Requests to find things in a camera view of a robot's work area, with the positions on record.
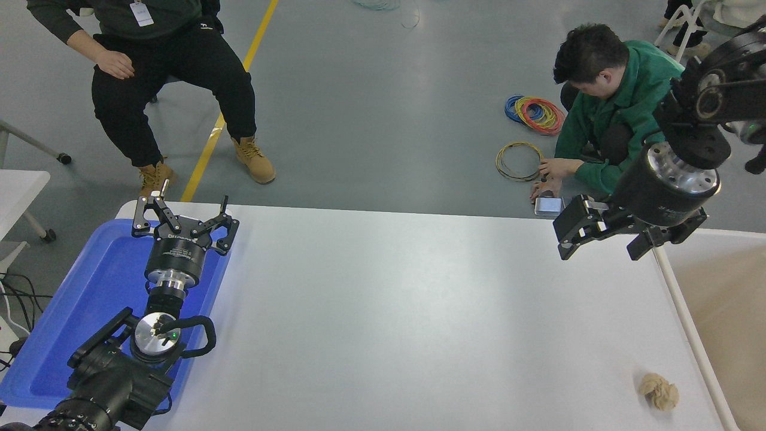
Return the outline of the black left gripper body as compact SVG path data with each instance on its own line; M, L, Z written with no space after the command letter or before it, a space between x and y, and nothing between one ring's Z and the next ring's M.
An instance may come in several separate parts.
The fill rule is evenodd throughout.
M211 245L210 235L192 237L192 230L199 230L201 221L180 218L181 232L175 233L169 223L158 224L153 229L155 241L145 268L148 281L159 283L162 274L180 273L186 283L199 283L207 248Z

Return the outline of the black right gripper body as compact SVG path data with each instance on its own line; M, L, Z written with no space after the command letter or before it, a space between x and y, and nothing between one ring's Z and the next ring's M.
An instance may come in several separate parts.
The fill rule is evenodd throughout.
M610 201L647 224L686 221L714 195L714 171L686 163L673 149L643 149L621 175Z

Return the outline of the crouching person's hand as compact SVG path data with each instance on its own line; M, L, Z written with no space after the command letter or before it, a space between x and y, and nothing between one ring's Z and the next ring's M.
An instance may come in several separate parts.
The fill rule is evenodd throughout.
M538 166L539 174L547 182L553 180L563 180L570 175L577 173L577 170L585 162L582 159L549 158L542 159Z
M549 179L545 182L534 182L529 195L530 204L534 204L540 197L560 198L563 181L558 179Z

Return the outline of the seated person's right hand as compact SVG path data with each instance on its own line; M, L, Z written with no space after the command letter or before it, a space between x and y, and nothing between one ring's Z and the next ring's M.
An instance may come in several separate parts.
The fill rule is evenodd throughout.
M131 59L118 51L100 51L94 61L99 70L119 80L129 79L136 74Z

